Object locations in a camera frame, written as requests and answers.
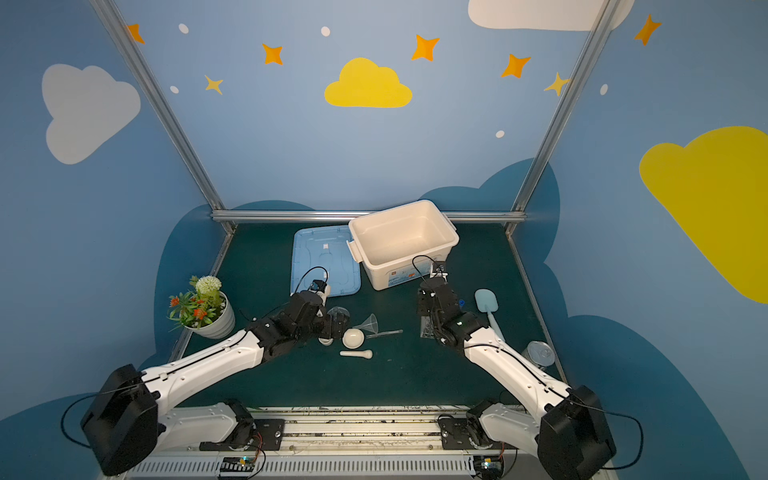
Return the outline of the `white ceramic mortar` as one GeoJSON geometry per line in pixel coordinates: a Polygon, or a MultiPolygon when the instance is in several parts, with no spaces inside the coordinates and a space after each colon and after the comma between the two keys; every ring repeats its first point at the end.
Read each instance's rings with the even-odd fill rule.
{"type": "Polygon", "coordinates": [[[360,348],[365,341],[365,334],[362,330],[357,328],[350,328],[346,330],[342,337],[342,343],[345,348],[349,350],[355,350],[360,348]]]}

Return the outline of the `white plastic storage bin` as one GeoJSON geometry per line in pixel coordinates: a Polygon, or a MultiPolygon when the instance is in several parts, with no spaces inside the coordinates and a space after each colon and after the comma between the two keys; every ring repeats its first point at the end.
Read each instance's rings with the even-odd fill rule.
{"type": "Polygon", "coordinates": [[[353,259],[382,291],[427,274],[459,243],[453,223],[434,203],[419,200],[351,220],[353,259]]]}

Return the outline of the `white ceramic pestle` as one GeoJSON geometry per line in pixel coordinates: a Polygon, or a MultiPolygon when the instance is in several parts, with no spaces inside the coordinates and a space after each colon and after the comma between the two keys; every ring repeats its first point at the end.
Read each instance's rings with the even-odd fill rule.
{"type": "Polygon", "coordinates": [[[348,358],[362,358],[366,360],[370,360],[373,358],[373,352],[371,350],[346,350],[346,351],[340,351],[339,354],[342,357],[348,357],[348,358]]]}

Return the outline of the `clear test tube rack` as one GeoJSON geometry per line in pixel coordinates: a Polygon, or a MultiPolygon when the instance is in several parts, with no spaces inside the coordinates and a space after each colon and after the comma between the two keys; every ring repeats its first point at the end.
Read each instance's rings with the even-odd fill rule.
{"type": "Polygon", "coordinates": [[[434,329],[432,321],[428,316],[422,316],[420,318],[420,337],[422,339],[433,339],[434,329]]]}

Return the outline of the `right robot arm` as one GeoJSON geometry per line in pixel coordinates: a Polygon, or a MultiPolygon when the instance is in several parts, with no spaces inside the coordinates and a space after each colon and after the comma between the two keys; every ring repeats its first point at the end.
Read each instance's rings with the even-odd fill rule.
{"type": "Polygon", "coordinates": [[[571,387],[544,373],[496,334],[487,320],[465,312],[445,278],[419,285],[419,313],[436,341],[462,354],[497,380],[527,410],[529,419],[500,403],[480,410],[477,421],[493,442],[534,455],[552,479],[590,479],[607,470],[617,447],[602,406],[588,387],[571,387]]]}

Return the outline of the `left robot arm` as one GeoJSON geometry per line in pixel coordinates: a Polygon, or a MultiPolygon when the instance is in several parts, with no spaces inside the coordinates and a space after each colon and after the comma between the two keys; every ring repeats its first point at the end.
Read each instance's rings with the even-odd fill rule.
{"type": "Polygon", "coordinates": [[[192,355],[143,371],[122,366],[101,389],[86,399],[90,406],[80,420],[101,472],[122,474],[147,458],[170,434],[161,417],[202,390],[241,371],[291,352],[312,338],[340,340],[348,329],[349,312],[328,308],[324,291],[304,290],[290,296],[283,308],[255,318],[229,338],[192,355]]]}

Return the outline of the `light blue plastic scoop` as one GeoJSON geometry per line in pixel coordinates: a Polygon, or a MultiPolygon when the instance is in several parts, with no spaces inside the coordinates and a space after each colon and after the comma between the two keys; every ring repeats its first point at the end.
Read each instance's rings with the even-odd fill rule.
{"type": "Polygon", "coordinates": [[[505,343],[505,336],[494,316],[498,310],[496,295],[489,289],[478,289],[475,291],[475,303],[478,310],[487,316],[489,327],[485,338],[492,343],[505,343]]]}

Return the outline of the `clear plastic funnel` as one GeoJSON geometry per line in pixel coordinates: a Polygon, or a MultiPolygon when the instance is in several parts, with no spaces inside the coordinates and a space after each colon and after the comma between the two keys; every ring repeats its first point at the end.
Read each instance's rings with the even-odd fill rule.
{"type": "Polygon", "coordinates": [[[377,334],[379,332],[379,324],[376,315],[370,314],[363,322],[356,325],[355,329],[367,332],[369,334],[377,334]]]}

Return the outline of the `light blue bin lid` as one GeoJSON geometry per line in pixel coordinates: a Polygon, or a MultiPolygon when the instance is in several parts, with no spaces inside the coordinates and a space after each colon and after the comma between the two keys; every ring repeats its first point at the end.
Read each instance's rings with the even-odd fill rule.
{"type": "Polygon", "coordinates": [[[293,237],[289,291],[303,291],[315,279],[325,280],[330,296],[350,296],[361,288],[360,264],[348,247],[352,234],[347,225],[312,227],[293,237]]]}

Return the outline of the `potted artificial flower plant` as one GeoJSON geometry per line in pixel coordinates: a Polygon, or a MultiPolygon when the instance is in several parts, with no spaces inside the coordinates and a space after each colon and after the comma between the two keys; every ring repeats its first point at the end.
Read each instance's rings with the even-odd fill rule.
{"type": "Polygon", "coordinates": [[[216,276],[190,279],[190,290],[169,298],[168,319],[208,339],[223,339],[235,326],[232,304],[216,276]]]}

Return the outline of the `clear glass petri dish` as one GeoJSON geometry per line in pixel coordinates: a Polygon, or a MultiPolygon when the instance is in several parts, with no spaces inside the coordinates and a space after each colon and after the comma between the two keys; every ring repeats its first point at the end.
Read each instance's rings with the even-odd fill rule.
{"type": "Polygon", "coordinates": [[[523,355],[538,368],[544,370],[555,364],[554,350],[546,342],[531,341],[523,351],[523,355]]]}

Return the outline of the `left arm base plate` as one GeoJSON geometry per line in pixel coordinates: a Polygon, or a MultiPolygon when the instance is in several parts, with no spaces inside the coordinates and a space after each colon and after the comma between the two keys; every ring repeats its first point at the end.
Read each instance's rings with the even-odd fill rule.
{"type": "Polygon", "coordinates": [[[223,440],[204,441],[200,451],[278,451],[281,447],[285,421],[283,419],[241,420],[223,440]]]}

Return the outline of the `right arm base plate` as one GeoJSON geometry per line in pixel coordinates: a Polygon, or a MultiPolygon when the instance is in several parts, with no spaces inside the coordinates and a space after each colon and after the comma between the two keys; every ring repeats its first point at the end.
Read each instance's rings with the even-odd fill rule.
{"type": "Polygon", "coordinates": [[[515,445],[491,440],[476,420],[451,415],[440,415],[436,423],[443,450],[499,450],[516,449],[515,445]]]}

